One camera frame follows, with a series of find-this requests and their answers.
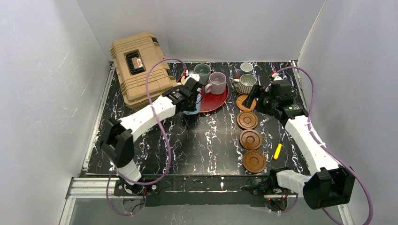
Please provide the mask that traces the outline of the grey ribbed mug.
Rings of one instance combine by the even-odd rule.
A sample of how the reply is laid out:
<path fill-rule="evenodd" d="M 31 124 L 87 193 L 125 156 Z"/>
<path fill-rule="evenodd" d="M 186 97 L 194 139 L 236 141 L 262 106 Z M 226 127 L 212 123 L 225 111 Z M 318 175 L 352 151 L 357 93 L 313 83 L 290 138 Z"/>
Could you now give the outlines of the grey ribbed mug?
<path fill-rule="evenodd" d="M 256 83 L 257 78 L 252 74 L 244 74 L 239 79 L 233 79 L 234 86 L 243 94 L 250 94 Z"/>

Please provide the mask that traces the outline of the light blue textured mug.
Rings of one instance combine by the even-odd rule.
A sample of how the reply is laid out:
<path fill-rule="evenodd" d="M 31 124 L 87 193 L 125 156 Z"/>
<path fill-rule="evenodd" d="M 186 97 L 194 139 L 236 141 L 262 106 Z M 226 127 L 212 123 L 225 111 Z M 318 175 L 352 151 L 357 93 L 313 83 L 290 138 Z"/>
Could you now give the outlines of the light blue textured mug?
<path fill-rule="evenodd" d="M 201 108 L 201 94 L 197 95 L 196 98 L 196 104 L 195 104 L 195 110 L 194 111 L 183 111 L 185 115 L 196 115 L 200 113 L 200 108 Z"/>

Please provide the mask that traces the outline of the grey printed mug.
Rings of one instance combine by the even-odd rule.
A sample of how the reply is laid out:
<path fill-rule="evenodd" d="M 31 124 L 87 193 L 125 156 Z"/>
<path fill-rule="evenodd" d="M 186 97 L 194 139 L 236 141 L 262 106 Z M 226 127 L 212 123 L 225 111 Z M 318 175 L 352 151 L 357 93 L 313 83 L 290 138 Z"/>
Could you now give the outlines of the grey printed mug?
<path fill-rule="evenodd" d="M 253 71 L 253 65 L 249 62 L 243 62 L 234 70 L 235 78 L 239 79 L 244 74 L 250 74 Z"/>

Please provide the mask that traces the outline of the dark wooden coaster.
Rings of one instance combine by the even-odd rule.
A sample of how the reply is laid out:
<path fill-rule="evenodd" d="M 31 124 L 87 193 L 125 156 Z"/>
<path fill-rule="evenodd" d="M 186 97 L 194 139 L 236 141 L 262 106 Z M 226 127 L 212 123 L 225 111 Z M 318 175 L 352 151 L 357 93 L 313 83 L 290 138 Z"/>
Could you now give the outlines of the dark wooden coaster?
<path fill-rule="evenodd" d="M 237 124 L 242 129 L 254 129 L 258 123 L 259 119 L 253 112 L 243 111 L 237 115 Z"/>

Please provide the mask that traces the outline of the brown wooden coaster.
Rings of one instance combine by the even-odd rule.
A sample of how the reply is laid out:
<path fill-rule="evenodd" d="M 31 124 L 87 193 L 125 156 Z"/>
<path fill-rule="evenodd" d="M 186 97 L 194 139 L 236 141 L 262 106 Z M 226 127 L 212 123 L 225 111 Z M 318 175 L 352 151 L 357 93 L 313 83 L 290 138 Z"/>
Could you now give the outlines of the brown wooden coaster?
<path fill-rule="evenodd" d="M 262 145 L 262 137 L 257 131 L 247 129 L 241 133 L 239 142 L 247 150 L 257 150 Z"/>

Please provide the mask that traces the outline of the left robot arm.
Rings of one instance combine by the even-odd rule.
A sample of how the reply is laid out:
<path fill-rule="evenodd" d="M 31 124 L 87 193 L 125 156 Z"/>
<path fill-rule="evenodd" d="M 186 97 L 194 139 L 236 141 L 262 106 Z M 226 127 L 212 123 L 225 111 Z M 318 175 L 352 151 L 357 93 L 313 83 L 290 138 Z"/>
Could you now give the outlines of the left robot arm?
<path fill-rule="evenodd" d="M 134 142 L 148 129 L 159 125 L 163 134 L 164 127 L 161 121 L 183 112 L 196 111 L 197 96 L 203 85 L 199 76 L 193 74 L 185 79 L 185 84 L 178 85 L 164 92 L 151 104 L 127 117 L 116 120 L 108 119 L 103 124 L 101 151 L 111 160 L 118 175 L 130 185 L 152 185 L 165 177 L 141 182 L 141 173 L 133 158 Z"/>

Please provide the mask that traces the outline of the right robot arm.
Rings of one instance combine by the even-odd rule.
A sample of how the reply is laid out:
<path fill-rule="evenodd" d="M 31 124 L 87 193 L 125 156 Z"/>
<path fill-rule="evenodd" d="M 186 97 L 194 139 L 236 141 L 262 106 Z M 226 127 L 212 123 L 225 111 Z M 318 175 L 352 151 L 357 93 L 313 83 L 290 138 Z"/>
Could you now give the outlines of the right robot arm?
<path fill-rule="evenodd" d="M 323 149 L 325 145 L 314 139 L 309 113 L 301 103 L 294 102 L 291 90 L 291 84 L 285 80 L 272 81 L 269 88 L 256 84 L 243 102 L 249 106 L 256 100 L 257 111 L 279 120 L 309 167 L 309 176 L 287 167 L 272 169 L 265 187 L 289 189 L 304 197 L 313 210 L 347 204 L 355 183 L 352 169 L 335 160 Z"/>

